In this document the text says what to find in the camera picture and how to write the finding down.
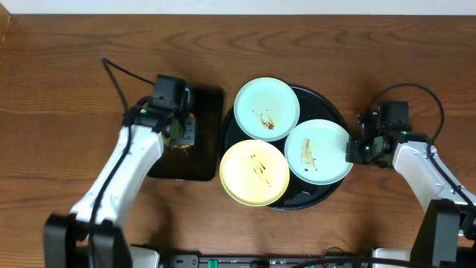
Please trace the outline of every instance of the white plate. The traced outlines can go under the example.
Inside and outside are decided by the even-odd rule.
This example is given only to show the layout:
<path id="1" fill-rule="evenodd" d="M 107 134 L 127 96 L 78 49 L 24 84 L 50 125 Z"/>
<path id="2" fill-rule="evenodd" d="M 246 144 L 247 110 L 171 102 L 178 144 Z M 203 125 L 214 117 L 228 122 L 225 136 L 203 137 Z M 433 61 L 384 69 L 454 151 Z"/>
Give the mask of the white plate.
<path id="1" fill-rule="evenodd" d="M 296 127 L 299 101 L 288 84 L 262 77 L 240 89 L 235 98 L 234 114 L 239 127 L 250 137 L 276 141 Z"/>
<path id="2" fill-rule="evenodd" d="M 345 161 L 349 133 L 328 120 L 309 120 L 286 139 L 284 155 L 289 168 L 305 182 L 328 185 L 344 178 L 352 168 Z"/>

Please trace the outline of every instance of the tray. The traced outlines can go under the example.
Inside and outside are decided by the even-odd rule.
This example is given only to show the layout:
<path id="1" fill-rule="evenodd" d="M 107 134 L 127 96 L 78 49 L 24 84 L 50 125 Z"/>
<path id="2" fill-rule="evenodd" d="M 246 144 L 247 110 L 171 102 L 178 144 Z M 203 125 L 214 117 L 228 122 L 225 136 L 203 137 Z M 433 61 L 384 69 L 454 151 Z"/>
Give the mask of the tray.
<path id="1" fill-rule="evenodd" d="M 346 131 L 342 115 L 339 111 L 328 101 L 323 95 L 318 94 L 310 89 L 302 86 L 291 86 L 292 90 L 297 95 L 300 104 L 300 116 L 297 124 L 311 119 L 325 119 L 333 121 Z M 219 142 L 219 156 L 223 157 L 225 152 L 234 144 L 251 139 L 238 126 L 234 117 L 233 107 L 231 107 L 222 125 Z M 271 141 L 281 152 L 284 152 L 284 143 L 286 137 L 278 141 Z M 312 205 L 324 201 L 331 193 L 339 187 L 344 179 L 330 185 L 313 185 L 299 179 L 290 171 L 289 186 L 286 192 L 276 202 L 267 205 L 269 208 L 282 210 L 295 210 L 308 208 Z"/>

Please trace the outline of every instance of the brown stain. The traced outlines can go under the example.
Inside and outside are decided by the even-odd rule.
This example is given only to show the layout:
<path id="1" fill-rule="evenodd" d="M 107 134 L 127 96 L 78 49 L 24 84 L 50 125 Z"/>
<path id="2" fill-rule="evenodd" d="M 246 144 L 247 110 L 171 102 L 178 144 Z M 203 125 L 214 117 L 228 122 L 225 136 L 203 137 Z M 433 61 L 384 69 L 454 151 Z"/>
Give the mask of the brown stain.
<path id="1" fill-rule="evenodd" d="M 274 121 L 273 121 L 273 118 L 271 118 L 269 114 L 268 114 L 268 120 L 265 120 L 262 112 L 260 114 L 258 114 L 255 111 L 252 111 L 252 112 L 258 116 L 263 127 L 267 128 L 268 130 L 274 129 Z"/>
<path id="2" fill-rule="evenodd" d="M 265 182 L 269 187 L 271 187 L 271 184 L 269 183 L 268 178 L 265 174 L 266 167 L 263 165 L 263 163 L 260 160 L 255 159 L 255 157 L 256 157 L 255 155 L 251 156 L 251 160 L 253 161 L 253 164 L 254 164 L 253 171 L 256 173 L 258 178 L 261 179 L 261 181 Z"/>
<path id="3" fill-rule="evenodd" d="M 312 151 L 311 151 L 311 147 L 309 146 L 309 143 L 311 142 L 311 140 L 309 140 L 308 138 L 304 138 L 304 141 L 303 141 L 303 146 L 301 147 L 301 152 L 300 152 L 300 162 L 301 164 L 311 164 L 315 171 L 318 171 L 318 169 L 316 168 L 315 166 L 315 158 L 312 157 Z"/>

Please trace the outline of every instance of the dirty plate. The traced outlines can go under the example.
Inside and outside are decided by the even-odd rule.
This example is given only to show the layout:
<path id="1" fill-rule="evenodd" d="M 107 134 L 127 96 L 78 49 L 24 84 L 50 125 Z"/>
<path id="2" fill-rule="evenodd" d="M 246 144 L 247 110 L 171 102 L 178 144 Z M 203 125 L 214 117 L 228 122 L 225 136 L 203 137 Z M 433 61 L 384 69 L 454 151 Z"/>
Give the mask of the dirty plate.
<path id="1" fill-rule="evenodd" d="M 276 141 L 286 137 L 299 119 L 299 101 L 288 84 L 262 77 L 244 85 L 235 98 L 239 127 L 252 138 Z"/>
<path id="2" fill-rule="evenodd" d="M 328 185 L 344 178 L 353 164 L 345 161 L 349 133 L 322 119 L 305 121 L 286 139 L 284 154 L 296 176 L 315 185 Z"/>
<path id="3" fill-rule="evenodd" d="M 289 166 L 273 145 L 258 140 L 232 146 L 220 163 L 223 187 L 236 201 L 252 206 L 278 200 L 289 184 Z"/>

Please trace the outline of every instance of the wooden surface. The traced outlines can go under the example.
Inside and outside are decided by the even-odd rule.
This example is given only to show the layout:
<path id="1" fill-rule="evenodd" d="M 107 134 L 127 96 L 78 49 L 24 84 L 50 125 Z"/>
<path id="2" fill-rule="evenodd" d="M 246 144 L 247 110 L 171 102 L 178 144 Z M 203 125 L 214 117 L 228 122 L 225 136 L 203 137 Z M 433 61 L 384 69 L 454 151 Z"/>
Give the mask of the wooden surface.
<path id="1" fill-rule="evenodd" d="M 432 88 L 446 109 L 437 148 L 476 191 L 476 18 L 404 16 L 14 16 L 0 53 L 0 266 L 41 267 L 42 225 L 66 214 L 106 163 L 121 105 L 99 61 L 153 79 L 171 74 L 221 86 L 225 110 L 262 76 L 308 86 L 358 133 L 356 114 L 394 83 Z M 118 74 L 129 102 L 150 93 Z M 438 124 L 415 89 L 414 129 Z M 408 248 L 423 212 L 393 170 L 355 166 L 323 203 L 302 211 L 249 208 L 210 182 L 146 178 L 126 236 L 166 251 L 319 255 Z"/>

